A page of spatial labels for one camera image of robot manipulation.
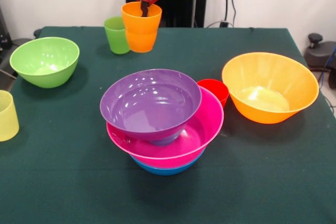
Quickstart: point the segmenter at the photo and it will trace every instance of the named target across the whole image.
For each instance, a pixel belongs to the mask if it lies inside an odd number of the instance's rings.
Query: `plastic bowl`
[[[166,145],[179,136],[201,99],[199,86],[186,74],[151,69],[113,84],[101,99],[100,111],[129,137]]]
[[[148,166],[176,168],[192,162],[217,136],[224,120],[224,112],[219,100],[210,91],[200,88],[202,91],[200,108],[170,145],[156,146],[146,141],[129,138],[107,123],[111,140],[117,147]]]
[[[46,37],[23,44],[10,58],[11,67],[23,79],[41,88],[54,88],[73,74],[79,48],[69,39]]]
[[[194,159],[193,161],[191,161],[190,163],[184,165],[184,166],[180,166],[177,168],[156,168],[153,166],[149,166],[146,165],[144,163],[141,163],[139,160],[137,160],[135,157],[133,157],[131,155],[131,158],[143,169],[145,169],[147,172],[150,172],[152,174],[155,175],[160,175],[160,176],[171,176],[171,175],[175,175],[181,172],[184,172],[185,170],[187,170],[189,167],[191,167],[193,164],[196,163],[196,161],[201,157],[201,155],[204,153],[204,150],[199,154],[199,156]]]
[[[319,94],[315,76],[288,57],[267,52],[230,60],[223,82],[238,111],[258,123],[279,123],[314,103]]]

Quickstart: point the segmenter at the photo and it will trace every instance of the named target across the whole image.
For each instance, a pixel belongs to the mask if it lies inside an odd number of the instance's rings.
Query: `dark green tablecloth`
[[[336,223],[336,121],[322,95],[276,125],[231,101],[221,134],[189,170],[159,177],[110,141],[99,102],[119,78],[170,68],[220,79],[230,58],[269,51],[303,62],[286,29],[168,29],[148,54],[110,52],[102,27],[46,27],[80,47],[55,89],[18,78],[20,132],[0,144],[0,223]]]

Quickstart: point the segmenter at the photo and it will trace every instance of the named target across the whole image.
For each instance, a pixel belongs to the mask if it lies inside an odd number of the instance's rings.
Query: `orange bowl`
[[[279,123],[314,103],[319,95],[315,76],[304,65],[268,52],[231,59],[223,82],[238,111],[258,123]]]

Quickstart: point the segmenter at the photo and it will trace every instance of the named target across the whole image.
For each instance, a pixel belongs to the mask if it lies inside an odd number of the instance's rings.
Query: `green cup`
[[[130,51],[121,17],[108,18],[104,22],[104,28],[112,52],[122,55]]]

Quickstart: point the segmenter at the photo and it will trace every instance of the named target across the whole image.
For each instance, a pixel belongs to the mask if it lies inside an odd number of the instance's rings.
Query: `yellow cup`
[[[11,93],[0,90],[0,142],[13,138],[19,131],[14,100]]]

